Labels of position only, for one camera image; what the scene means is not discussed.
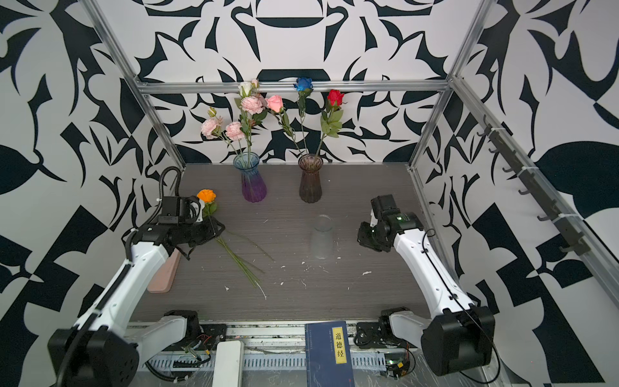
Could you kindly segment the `orange rose stem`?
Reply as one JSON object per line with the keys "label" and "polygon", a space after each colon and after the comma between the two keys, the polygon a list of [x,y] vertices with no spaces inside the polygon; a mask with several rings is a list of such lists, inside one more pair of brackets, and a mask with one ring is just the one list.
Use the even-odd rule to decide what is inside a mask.
{"label": "orange rose stem", "polygon": [[[200,190],[198,192],[197,198],[203,203],[202,210],[201,210],[202,211],[202,218],[206,219],[208,217],[213,216],[214,213],[218,209],[218,204],[216,203],[216,198],[217,198],[216,193],[214,193],[213,190]],[[237,237],[237,238],[240,238],[242,240],[245,240],[246,242],[249,242],[251,245],[253,245],[255,248],[257,248],[263,255],[267,256],[267,258],[269,258],[271,261],[275,261],[274,258],[270,254],[268,254],[261,246],[259,246],[256,242],[254,242],[250,238],[246,237],[245,235],[241,235],[241,234],[238,234],[238,233],[235,233],[235,232],[229,232],[229,234],[233,235],[234,237]],[[219,243],[219,245],[224,248],[224,250],[228,253],[228,255],[237,264],[244,265],[244,264],[248,263],[247,261],[245,261],[245,259],[243,259],[242,257],[238,256],[228,246],[228,244],[227,244],[226,240],[224,240],[224,238],[219,236],[216,240]]]}

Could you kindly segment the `clear glass vase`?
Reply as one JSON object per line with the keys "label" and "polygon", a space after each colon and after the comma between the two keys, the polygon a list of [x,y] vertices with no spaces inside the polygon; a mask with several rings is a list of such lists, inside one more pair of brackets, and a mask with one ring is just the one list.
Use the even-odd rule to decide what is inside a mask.
{"label": "clear glass vase", "polygon": [[319,259],[326,260],[332,256],[334,246],[334,221],[321,214],[316,217],[310,238],[310,252]]}

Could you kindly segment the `purple blue glass vase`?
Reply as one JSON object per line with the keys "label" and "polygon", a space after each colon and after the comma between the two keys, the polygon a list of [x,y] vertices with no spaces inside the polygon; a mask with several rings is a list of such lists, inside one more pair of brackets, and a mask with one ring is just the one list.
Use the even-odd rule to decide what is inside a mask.
{"label": "purple blue glass vase", "polygon": [[242,195],[250,203],[263,201],[268,193],[264,179],[258,170],[259,164],[260,158],[254,152],[240,153],[233,161],[233,165],[241,173]]}

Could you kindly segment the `dark maroon glass vase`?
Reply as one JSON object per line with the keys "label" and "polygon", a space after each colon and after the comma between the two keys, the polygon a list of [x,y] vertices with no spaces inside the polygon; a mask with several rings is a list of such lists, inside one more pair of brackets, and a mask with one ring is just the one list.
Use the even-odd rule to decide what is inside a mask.
{"label": "dark maroon glass vase", "polygon": [[306,154],[298,161],[301,169],[301,183],[299,196],[305,203],[316,203],[322,198],[322,184],[320,170],[323,166],[322,158],[313,154]]}

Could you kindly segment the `twin pink peony stem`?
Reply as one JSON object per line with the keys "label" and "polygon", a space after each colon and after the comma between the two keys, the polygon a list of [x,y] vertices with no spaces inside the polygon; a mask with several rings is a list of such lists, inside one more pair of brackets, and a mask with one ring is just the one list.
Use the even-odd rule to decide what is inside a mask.
{"label": "twin pink peony stem", "polygon": [[235,121],[224,126],[222,117],[213,107],[209,108],[207,114],[208,118],[201,124],[201,134],[208,140],[224,141],[228,148],[239,155],[243,151],[241,140],[245,138],[241,122]]}

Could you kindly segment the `red rose stem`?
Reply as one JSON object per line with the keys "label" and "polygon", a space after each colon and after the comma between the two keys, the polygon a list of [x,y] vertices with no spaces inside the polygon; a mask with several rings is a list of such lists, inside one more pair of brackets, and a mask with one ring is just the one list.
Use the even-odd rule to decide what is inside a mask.
{"label": "red rose stem", "polygon": [[320,155],[322,144],[325,138],[338,138],[343,128],[343,97],[344,93],[340,90],[331,90],[327,95],[327,101],[321,112],[320,126],[321,137],[317,147],[316,156]]}

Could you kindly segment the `white rose stem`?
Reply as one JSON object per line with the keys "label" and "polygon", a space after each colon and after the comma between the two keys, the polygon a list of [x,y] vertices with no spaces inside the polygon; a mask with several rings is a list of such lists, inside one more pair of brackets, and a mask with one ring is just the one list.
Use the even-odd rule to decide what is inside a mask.
{"label": "white rose stem", "polygon": [[251,97],[260,88],[260,84],[257,79],[253,79],[249,82],[240,82],[239,93],[241,98]]}

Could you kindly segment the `pink rose stem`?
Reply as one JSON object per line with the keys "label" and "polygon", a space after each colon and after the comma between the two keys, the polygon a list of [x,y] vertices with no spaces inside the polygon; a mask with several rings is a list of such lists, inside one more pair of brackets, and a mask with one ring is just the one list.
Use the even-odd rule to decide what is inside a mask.
{"label": "pink rose stem", "polygon": [[283,98],[280,95],[273,95],[272,97],[267,98],[266,102],[269,113],[276,118],[281,129],[285,132],[285,135],[293,141],[293,145],[298,151],[298,158],[300,158],[302,156],[301,148],[298,146],[296,132],[293,130],[291,125]]}

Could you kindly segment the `blue rose stem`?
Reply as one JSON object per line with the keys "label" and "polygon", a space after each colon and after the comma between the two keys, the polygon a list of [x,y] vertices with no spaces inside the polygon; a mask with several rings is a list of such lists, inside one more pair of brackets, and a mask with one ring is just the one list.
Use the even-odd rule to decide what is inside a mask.
{"label": "blue rose stem", "polygon": [[298,114],[301,126],[301,133],[303,134],[303,145],[307,153],[310,153],[309,147],[306,142],[305,131],[305,118],[306,118],[306,100],[313,92],[313,80],[309,77],[299,77],[294,83],[294,88],[298,93]]}

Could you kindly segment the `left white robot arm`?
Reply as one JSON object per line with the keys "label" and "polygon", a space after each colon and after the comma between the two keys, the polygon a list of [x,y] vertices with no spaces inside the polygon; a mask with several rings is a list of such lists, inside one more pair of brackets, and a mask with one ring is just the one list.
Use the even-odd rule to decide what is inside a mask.
{"label": "left white robot arm", "polygon": [[127,326],[152,279],[183,245],[191,250],[214,240],[224,225],[203,197],[161,198],[153,221],[133,231],[126,258],[102,294],[70,329],[58,329],[48,352],[58,386],[129,386],[139,368],[173,345],[201,335],[194,311],[170,311],[132,337]]}

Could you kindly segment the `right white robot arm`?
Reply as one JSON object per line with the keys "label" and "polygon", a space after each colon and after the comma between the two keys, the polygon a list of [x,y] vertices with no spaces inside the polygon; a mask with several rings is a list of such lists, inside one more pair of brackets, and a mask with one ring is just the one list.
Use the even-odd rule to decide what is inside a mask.
{"label": "right white robot arm", "polygon": [[371,201],[371,220],[359,226],[359,245],[376,252],[395,251],[412,272],[430,316],[408,309],[386,311],[382,321],[391,336],[422,351],[437,376],[459,373],[500,361],[494,343],[496,321],[487,306],[477,306],[451,276],[430,242],[437,232],[413,212],[401,211],[393,195]]}

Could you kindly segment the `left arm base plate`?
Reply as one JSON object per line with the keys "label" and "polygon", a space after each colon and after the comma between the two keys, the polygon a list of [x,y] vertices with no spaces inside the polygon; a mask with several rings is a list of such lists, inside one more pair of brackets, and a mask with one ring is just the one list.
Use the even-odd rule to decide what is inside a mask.
{"label": "left arm base plate", "polygon": [[201,324],[198,334],[190,341],[190,348],[196,351],[215,350],[226,340],[228,326],[225,323]]}

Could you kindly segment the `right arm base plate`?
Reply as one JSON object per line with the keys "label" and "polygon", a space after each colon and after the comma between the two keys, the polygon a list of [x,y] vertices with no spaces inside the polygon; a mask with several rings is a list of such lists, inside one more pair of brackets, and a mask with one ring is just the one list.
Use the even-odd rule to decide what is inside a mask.
{"label": "right arm base plate", "polygon": [[400,348],[403,344],[377,322],[358,322],[353,342],[361,349]]}

